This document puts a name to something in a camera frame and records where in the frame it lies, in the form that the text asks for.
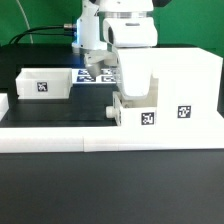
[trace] green background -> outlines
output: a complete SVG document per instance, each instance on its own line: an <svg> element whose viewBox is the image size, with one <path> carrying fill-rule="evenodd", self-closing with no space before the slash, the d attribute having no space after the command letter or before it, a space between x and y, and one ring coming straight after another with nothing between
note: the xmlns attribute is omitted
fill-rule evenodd
<svg viewBox="0 0 224 224"><path fill-rule="evenodd" d="M20 0L30 26L71 23L81 14L81 0ZM224 57L224 0L173 0L155 9L159 43L185 43ZM0 43L5 45L26 25L15 0L0 0ZM71 43L71 37L34 36L35 43ZM29 43L29 38L22 42Z"/></svg>

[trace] white cable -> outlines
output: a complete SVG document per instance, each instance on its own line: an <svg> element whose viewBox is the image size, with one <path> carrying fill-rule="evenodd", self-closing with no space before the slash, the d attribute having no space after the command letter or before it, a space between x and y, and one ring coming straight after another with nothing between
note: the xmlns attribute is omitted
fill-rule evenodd
<svg viewBox="0 0 224 224"><path fill-rule="evenodd" d="M26 17L26 13L25 13L25 11L24 11L24 9L23 9L23 7L22 7L20 1L19 1L19 0L16 0L16 2L17 2L18 6L19 6L19 8L20 8L20 11L21 11L22 14L23 14L23 17L24 17L24 20L25 20L27 29L29 30L29 29L30 29L30 24L29 24L28 19L27 19L27 17ZM30 42L31 42L31 44L33 44L33 37L32 37L31 34L30 34Z"/></svg>

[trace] black cable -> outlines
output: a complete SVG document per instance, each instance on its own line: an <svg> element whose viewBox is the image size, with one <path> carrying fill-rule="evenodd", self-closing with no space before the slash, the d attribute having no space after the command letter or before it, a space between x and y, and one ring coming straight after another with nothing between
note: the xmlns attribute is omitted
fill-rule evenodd
<svg viewBox="0 0 224 224"><path fill-rule="evenodd" d="M11 44L14 40L15 40L15 44L17 44L21 38L23 38L25 35L28 34L33 34L34 31L41 31L41 30L52 30L52 29L64 29L63 25L56 25L56 26L40 26L40 27L36 27L36 28L32 28L29 30L26 30L25 32L16 35L15 37L13 37L9 43Z"/></svg>
<svg viewBox="0 0 224 224"><path fill-rule="evenodd" d="M9 42L9 44L12 44L13 40L20 37L22 35L22 37L26 36L26 35L42 35L42 36L73 36L73 33L71 32L66 32L66 33L33 33L33 32L27 32L25 34L19 34L16 35L14 38L11 39L11 41Z"/></svg>

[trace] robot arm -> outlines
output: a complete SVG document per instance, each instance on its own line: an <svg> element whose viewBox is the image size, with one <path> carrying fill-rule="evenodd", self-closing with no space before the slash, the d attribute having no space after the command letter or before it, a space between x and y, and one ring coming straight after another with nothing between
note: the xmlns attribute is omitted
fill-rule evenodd
<svg viewBox="0 0 224 224"><path fill-rule="evenodd" d="M85 55L92 76L100 74L99 64L117 66L117 86L126 100L144 99L148 95L152 65L151 47L157 44L152 18L152 0L90 0L97 5L100 40L107 50Z"/></svg>

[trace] white box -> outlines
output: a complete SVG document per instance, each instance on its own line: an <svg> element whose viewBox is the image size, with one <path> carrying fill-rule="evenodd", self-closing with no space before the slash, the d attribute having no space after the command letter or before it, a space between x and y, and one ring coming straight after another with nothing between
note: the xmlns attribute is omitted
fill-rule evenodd
<svg viewBox="0 0 224 224"><path fill-rule="evenodd" d="M23 68L16 78L19 99L67 99L72 87L70 68Z"/></svg>

